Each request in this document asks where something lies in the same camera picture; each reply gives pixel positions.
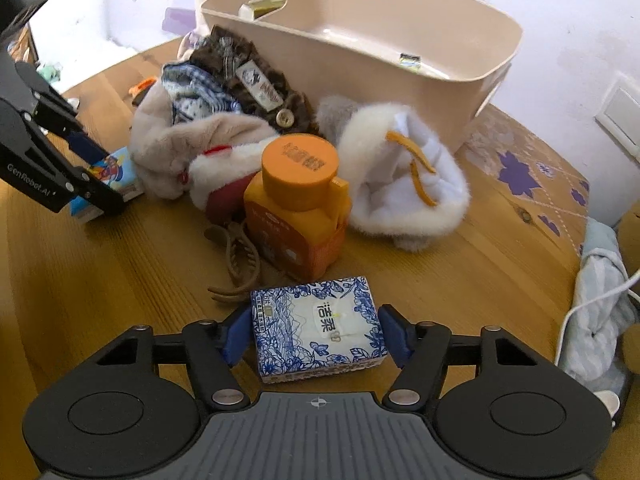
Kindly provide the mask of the white wall switch socket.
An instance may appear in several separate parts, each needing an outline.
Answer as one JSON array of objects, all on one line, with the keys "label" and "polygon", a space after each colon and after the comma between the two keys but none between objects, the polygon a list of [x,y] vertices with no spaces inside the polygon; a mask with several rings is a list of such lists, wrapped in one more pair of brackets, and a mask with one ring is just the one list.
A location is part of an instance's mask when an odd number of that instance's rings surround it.
[{"label": "white wall switch socket", "polygon": [[618,73],[605,92],[594,120],[620,144],[635,162],[639,161],[639,84]]}]

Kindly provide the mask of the brown corduroy garment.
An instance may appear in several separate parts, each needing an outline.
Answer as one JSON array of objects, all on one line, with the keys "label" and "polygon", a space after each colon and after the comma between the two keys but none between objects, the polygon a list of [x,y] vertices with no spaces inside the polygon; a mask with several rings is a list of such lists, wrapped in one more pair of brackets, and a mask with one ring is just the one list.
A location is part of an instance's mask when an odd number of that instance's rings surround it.
[{"label": "brown corduroy garment", "polygon": [[294,90],[284,73],[235,32],[214,26],[189,61],[210,73],[239,102],[244,114],[262,118],[278,133],[319,133],[303,92]]}]

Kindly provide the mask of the blue white tissue pack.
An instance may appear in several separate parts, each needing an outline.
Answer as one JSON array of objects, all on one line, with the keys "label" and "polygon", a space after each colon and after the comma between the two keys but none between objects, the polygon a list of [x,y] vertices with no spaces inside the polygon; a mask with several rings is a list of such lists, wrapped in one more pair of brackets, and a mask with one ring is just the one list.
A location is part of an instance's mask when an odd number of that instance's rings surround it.
[{"label": "blue white tissue pack", "polygon": [[366,278],[254,290],[258,375],[266,384],[380,365],[387,356]]}]

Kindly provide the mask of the blue gingham cloth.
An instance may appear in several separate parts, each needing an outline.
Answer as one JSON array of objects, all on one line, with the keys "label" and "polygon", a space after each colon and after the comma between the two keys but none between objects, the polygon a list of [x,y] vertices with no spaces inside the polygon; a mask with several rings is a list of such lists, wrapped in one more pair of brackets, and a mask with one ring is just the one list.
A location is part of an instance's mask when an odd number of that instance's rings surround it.
[{"label": "blue gingham cloth", "polygon": [[172,121],[193,122],[216,113],[242,114],[241,104],[206,70],[190,62],[167,63],[160,84],[168,93]]}]

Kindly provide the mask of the white fluffy hat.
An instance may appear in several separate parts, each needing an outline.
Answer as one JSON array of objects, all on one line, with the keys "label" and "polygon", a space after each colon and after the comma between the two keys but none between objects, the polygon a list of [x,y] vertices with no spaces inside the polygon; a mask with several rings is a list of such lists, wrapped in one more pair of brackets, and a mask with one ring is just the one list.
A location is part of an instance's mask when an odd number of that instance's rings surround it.
[{"label": "white fluffy hat", "polygon": [[337,149],[352,228],[387,237],[406,252],[420,252],[457,229],[471,201],[468,182],[413,108],[327,96],[316,121]]}]

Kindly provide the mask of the small tube in bin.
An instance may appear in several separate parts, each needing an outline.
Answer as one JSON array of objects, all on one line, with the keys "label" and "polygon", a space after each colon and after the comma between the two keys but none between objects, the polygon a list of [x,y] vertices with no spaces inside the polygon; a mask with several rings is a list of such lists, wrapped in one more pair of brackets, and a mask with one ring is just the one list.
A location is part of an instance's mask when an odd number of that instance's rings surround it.
[{"label": "small tube in bin", "polygon": [[405,52],[402,52],[399,55],[398,63],[401,67],[406,68],[407,70],[413,70],[414,72],[420,72],[422,66],[419,55],[413,55]]}]

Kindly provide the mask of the red white santa hat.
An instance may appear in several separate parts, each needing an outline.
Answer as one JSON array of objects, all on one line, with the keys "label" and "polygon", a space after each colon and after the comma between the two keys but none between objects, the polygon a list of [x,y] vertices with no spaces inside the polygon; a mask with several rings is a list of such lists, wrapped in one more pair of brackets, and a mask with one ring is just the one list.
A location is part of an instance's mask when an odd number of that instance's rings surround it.
[{"label": "red white santa hat", "polygon": [[249,144],[220,144],[190,162],[189,194],[213,224],[223,224],[244,208],[244,192],[262,169],[262,153],[275,136]]}]

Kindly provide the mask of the brown plush with red hat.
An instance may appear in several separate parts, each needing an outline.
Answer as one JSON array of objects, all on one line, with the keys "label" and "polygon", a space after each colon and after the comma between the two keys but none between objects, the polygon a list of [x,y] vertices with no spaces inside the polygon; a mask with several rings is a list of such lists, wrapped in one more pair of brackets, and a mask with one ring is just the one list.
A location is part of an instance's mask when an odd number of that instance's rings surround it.
[{"label": "brown plush with red hat", "polygon": [[[623,262],[629,274],[634,274],[639,270],[639,202],[635,202],[618,225],[618,242]],[[623,336],[623,355],[625,364],[634,372],[639,373],[639,323],[632,324]]]}]

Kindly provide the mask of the purple flower table mat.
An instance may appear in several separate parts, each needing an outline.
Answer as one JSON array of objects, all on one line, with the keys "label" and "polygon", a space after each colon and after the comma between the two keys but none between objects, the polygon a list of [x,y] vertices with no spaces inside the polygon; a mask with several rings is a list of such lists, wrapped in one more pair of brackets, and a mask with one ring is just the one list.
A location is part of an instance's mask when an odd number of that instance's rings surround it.
[{"label": "purple flower table mat", "polygon": [[590,184],[523,125],[493,105],[468,129],[458,155],[487,174],[516,212],[563,252],[582,253]]}]

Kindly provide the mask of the light blue striped cloth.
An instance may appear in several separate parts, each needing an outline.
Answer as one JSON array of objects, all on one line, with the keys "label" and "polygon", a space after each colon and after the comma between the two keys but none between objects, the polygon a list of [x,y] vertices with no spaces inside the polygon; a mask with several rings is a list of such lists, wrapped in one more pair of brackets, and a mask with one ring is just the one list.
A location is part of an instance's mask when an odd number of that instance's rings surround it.
[{"label": "light blue striped cloth", "polygon": [[555,365],[593,392],[620,394],[629,380],[617,346],[639,322],[639,308],[629,293],[638,281],[638,273],[626,270],[614,230],[588,219],[573,307],[561,325]]}]

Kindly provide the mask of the beige fleece garment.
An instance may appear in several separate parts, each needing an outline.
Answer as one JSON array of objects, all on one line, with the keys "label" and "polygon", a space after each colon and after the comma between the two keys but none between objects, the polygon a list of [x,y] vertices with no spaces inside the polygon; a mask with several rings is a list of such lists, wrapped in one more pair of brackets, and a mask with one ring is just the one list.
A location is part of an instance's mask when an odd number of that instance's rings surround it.
[{"label": "beige fleece garment", "polygon": [[174,122],[169,93],[157,81],[132,118],[128,151],[145,191],[166,200],[186,192],[181,175],[193,159],[218,145],[242,145],[277,134],[262,118],[219,112]]}]

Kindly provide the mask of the orange small clip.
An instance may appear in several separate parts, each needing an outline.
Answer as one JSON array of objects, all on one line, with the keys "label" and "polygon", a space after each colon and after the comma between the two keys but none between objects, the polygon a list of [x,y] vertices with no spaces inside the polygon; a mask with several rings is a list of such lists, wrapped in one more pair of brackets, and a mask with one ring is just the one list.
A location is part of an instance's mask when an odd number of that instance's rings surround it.
[{"label": "orange small clip", "polygon": [[145,78],[142,81],[140,81],[138,84],[135,84],[134,86],[130,87],[128,90],[128,94],[130,95],[130,98],[131,98],[131,104],[134,107],[139,106],[140,103],[143,101],[144,97],[146,96],[146,94],[149,92],[149,90],[154,86],[156,82],[157,82],[157,76],[152,76],[149,78]]}]

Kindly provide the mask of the beige plastic storage bin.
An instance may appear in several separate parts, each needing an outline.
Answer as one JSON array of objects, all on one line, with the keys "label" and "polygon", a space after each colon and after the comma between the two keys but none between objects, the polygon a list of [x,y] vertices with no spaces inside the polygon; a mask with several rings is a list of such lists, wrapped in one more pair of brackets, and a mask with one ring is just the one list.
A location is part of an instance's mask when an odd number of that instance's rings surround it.
[{"label": "beige plastic storage bin", "polygon": [[[404,103],[453,152],[523,37],[478,0],[205,0],[202,12],[251,41],[310,104],[334,94]],[[420,56],[420,72],[399,65],[402,52]]]}]

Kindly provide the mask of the orange plastic bottle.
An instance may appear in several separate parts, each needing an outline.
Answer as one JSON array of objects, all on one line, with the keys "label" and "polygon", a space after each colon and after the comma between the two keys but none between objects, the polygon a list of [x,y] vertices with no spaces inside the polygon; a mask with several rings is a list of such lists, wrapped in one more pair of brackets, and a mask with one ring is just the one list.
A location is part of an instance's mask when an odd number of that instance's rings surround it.
[{"label": "orange plastic bottle", "polygon": [[320,136],[287,134],[262,152],[262,169],[244,192],[250,237],[280,270],[320,280],[340,255],[352,209],[337,175],[337,150]]}]

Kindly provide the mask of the brown hair claw clip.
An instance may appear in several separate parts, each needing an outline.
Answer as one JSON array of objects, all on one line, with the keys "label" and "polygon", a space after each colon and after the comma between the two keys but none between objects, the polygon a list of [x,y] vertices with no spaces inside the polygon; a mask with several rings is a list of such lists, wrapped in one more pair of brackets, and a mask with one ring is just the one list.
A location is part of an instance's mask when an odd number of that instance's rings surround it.
[{"label": "brown hair claw clip", "polygon": [[214,224],[205,231],[205,237],[224,248],[224,265],[232,283],[231,288],[209,286],[209,295],[225,304],[246,301],[259,284],[262,264],[256,246],[247,235],[245,222]]}]

